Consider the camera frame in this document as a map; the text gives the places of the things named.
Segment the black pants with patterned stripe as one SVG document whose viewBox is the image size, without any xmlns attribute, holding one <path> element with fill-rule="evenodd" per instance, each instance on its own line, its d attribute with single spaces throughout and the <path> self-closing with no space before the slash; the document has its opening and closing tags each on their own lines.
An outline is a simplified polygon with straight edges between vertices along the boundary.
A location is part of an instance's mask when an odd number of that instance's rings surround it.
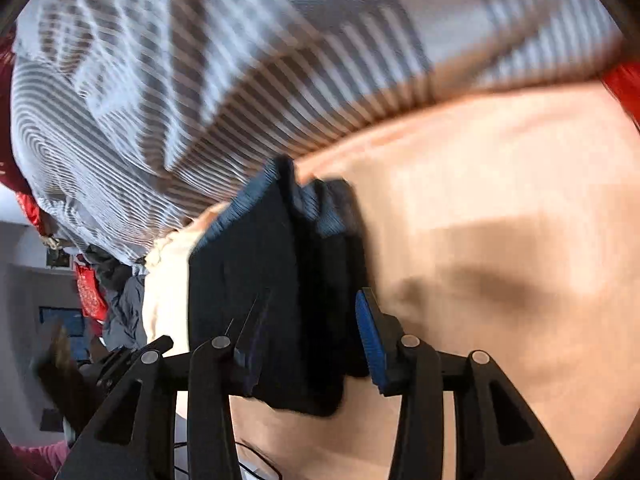
<svg viewBox="0 0 640 480">
<path fill-rule="evenodd" d="M 242 396 L 333 415 L 345 378 L 368 372 L 355 315 L 357 292 L 368 284 L 363 237 L 345 180 L 300 185 L 292 159 L 271 159 L 192 249 L 189 347 L 264 307 L 262 362 Z"/>
</svg>

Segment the blue window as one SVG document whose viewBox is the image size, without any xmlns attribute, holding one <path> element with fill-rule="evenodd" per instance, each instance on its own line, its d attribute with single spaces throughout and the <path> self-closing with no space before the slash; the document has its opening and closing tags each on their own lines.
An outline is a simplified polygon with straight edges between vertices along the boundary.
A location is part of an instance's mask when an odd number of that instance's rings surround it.
<svg viewBox="0 0 640 480">
<path fill-rule="evenodd" d="M 60 323 L 70 340 L 72 357 L 78 362 L 90 360 L 85 317 L 80 309 L 40 307 L 39 321 L 41 325 L 49 322 Z"/>
</svg>

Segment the dark grey quilted jacket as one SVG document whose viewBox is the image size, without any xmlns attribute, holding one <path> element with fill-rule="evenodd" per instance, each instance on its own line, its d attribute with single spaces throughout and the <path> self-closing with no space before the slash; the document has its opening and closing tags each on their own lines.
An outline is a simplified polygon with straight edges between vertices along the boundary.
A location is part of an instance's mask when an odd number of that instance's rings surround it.
<svg viewBox="0 0 640 480">
<path fill-rule="evenodd" d="M 89 245 L 84 252 L 107 305 L 102 338 L 108 350 L 132 350 L 146 345 L 142 321 L 145 275 L 139 266 L 127 266 L 103 249 Z"/>
</svg>

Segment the peach bed sheet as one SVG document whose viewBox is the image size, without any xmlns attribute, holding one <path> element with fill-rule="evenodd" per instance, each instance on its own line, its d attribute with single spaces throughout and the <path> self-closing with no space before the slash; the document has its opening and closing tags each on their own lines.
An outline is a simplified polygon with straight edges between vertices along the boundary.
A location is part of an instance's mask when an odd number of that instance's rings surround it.
<svg viewBox="0 0 640 480">
<path fill-rule="evenodd" d="M 422 110 L 296 169 L 352 185 L 406 330 L 487 351 L 576 478 L 638 477 L 639 131 L 606 84 Z"/>
</svg>

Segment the red cloth at left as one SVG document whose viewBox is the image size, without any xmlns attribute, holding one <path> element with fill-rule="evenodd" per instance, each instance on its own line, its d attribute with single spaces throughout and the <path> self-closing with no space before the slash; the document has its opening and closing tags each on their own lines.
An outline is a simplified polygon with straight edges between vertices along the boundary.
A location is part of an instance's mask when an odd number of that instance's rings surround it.
<svg viewBox="0 0 640 480">
<path fill-rule="evenodd" d="M 11 144 L 11 80 L 15 54 L 13 41 L 15 32 L 11 30 L 1 37 L 1 184 L 12 191 L 27 221 L 35 228 L 40 240 L 47 248 L 61 248 L 53 236 L 52 223 L 32 196 L 32 189 L 15 162 Z M 104 323 L 107 317 L 107 303 L 99 289 L 96 274 L 81 260 L 74 265 L 75 280 L 86 318 Z"/>
</svg>

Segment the grey striped duvet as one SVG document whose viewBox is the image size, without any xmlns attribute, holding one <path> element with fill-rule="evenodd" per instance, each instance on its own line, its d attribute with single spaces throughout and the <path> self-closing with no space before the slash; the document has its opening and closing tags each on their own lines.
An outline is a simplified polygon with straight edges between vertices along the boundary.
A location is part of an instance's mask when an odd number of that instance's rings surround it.
<svg viewBox="0 0 640 480">
<path fill-rule="evenodd" d="M 277 154 L 586 79 L 622 41 L 600 0 L 30 0 L 13 155 L 69 240 L 130 263 Z"/>
</svg>

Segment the red embroidered pillow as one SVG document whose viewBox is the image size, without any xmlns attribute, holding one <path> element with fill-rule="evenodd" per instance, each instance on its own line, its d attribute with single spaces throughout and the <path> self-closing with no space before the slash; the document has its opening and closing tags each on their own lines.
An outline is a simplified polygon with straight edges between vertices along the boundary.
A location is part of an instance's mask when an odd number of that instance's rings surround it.
<svg viewBox="0 0 640 480">
<path fill-rule="evenodd" d="M 640 62 L 620 62 L 601 80 L 636 126 L 640 125 Z"/>
</svg>

